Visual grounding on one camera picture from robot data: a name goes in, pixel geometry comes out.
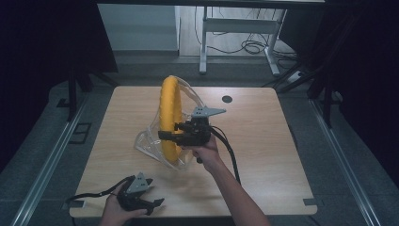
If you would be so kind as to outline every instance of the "yellow foam tube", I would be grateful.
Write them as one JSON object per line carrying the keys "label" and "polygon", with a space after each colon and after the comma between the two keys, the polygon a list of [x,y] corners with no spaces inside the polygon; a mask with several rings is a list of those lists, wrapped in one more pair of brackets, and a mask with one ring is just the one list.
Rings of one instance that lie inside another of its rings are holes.
{"label": "yellow foam tube", "polygon": [[[161,88],[159,104],[159,124],[161,131],[174,131],[175,122],[182,122],[182,101],[178,80],[169,76],[164,80]],[[161,140],[162,152],[168,161],[178,159],[181,148],[169,140]]]}

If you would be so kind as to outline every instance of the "white wall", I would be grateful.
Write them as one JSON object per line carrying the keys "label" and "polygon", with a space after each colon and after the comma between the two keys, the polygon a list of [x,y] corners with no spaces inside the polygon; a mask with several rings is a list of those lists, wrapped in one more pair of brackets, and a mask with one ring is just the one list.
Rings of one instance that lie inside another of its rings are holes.
{"label": "white wall", "polygon": [[177,51],[178,7],[98,4],[114,51]]}

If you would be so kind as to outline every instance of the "wooden table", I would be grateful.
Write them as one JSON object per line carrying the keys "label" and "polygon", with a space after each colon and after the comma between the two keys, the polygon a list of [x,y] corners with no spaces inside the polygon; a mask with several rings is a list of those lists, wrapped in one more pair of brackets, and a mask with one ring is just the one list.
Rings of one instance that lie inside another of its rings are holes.
{"label": "wooden table", "polygon": [[[234,149],[242,185],[267,215],[312,215],[316,205],[298,157],[279,99],[268,88],[200,88],[194,90],[209,107],[226,113],[210,118]],[[169,169],[134,148],[136,135],[152,123],[159,105],[159,87],[115,88],[76,194],[101,192],[119,180],[144,172],[153,188],[142,199],[165,198],[151,217],[214,217],[230,212],[212,176],[192,161],[187,171]],[[226,104],[222,97],[229,95]],[[220,154],[232,171],[221,142]],[[100,217],[106,197],[87,198],[71,208],[76,218]]]}

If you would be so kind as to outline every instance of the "forearm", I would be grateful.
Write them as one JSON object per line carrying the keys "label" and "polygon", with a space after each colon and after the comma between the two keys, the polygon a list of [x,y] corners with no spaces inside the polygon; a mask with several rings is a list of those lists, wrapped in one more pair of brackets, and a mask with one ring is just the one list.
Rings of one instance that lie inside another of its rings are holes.
{"label": "forearm", "polygon": [[267,217],[220,160],[209,168],[237,226],[270,225]]}

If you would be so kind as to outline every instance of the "white desk frame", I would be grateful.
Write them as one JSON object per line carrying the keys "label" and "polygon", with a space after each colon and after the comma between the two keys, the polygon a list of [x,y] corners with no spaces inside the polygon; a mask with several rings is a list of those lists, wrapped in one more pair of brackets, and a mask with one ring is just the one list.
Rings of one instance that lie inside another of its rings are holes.
{"label": "white desk frame", "polygon": [[199,72],[206,73],[207,46],[206,34],[208,32],[233,32],[233,33],[257,33],[271,34],[270,44],[264,49],[267,61],[269,62],[272,74],[279,75],[279,68],[273,56],[273,50],[276,45],[279,30],[281,29],[286,9],[281,10],[281,15],[276,21],[269,20],[250,20],[250,19],[222,19],[208,18],[207,7],[203,8],[202,24],[202,45],[199,54]]}

